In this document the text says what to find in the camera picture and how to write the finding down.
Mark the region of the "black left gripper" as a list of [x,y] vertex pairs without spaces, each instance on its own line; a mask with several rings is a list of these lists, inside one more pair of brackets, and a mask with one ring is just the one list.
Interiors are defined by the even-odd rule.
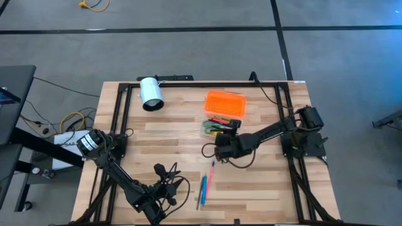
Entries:
[[158,181],[154,185],[148,186],[148,205],[156,204],[157,201],[163,199],[167,201],[169,205],[175,206],[177,200],[175,195],[181,183],[186,180],[186,178],[179,176],[177,180],[175,178],[181,173],[181,171],[173,170],[169,172],[168,181]]

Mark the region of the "grey pen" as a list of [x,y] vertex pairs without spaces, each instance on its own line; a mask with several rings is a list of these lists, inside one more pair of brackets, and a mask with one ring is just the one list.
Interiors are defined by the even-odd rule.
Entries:
[[199,188],[199,193],[198,193],[198,198],[197,198],[196,210],[199,210],[200,202],[201,202],[201,199],[202,199],[203,187],[204,187],[204,177],[201,179],[201,182],[200,182],[200,188]]

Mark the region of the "blue multicolour pen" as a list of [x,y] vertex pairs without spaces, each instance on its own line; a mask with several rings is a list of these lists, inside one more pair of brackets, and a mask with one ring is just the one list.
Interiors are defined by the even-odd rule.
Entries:
[[203,121],[202,126],[205,134],[210,135],[212,131],[222,131],[216,127],[217,123],[213,123],[211,121]]
[[202,196],[201,196],[201,206],[205,205],[205,199],[207,194],[207,175],[203,177],[203,184],[202,184]]

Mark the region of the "pink pen with blue cap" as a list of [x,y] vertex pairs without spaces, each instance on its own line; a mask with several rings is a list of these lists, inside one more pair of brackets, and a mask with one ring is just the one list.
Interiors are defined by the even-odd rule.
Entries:
[[209,195],[209,190],[210,190],[210,186],[211,186],[211,183],[212,183],[212,177],[213,177],[213,174],[214,174],[214,166],[215,166],[215,161],[213,160],[211,168],[210,168],[210,172],[209,172],[209,175],[208,175],[208,178],[207,178],[208,180],[207,180],[205,201],[207,200],[208,195]]

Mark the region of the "clear box with orange lid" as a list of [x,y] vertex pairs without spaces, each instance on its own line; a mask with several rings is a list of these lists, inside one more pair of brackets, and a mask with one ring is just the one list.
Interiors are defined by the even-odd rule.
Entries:
[[[211,90],[207,92],[204,104],[205,116],[203,121],[208,121],[210,118],[218,118],[225,121],[231,119],[243,120],[246,111],[246,97],[240,94],[230,92]],[[201,135],[207,137],[215,137],[204,133],[201,123]],[[237,134],[238,129],[222,129],[224,134]]]

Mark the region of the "white spotlight lamp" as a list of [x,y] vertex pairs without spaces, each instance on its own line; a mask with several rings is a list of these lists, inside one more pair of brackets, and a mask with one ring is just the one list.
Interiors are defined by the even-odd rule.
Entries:
[[153,77],[146,77],[140,81],[141,100],[143,109],[148,112],[160,110],[164,100],[158,81]]

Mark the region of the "black metal stand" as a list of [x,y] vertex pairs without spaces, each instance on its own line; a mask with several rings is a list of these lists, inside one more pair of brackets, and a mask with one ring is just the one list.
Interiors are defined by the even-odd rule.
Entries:
[[384,126],[402,131],[402,110],[394,112],[380,120],[372,121],[373,128],[380,129]]

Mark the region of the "black desk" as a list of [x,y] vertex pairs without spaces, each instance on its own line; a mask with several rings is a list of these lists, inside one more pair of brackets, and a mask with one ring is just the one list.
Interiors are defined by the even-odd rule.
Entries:
[[14,172],[30,173],[33,164],[20,161],[23,148],[43,153],[57,160],[82,168],[82,157],[56,144],[16,127],[33,82],[34,65],[0,66],[0,95],[9,99],[0,102],[0,209]]

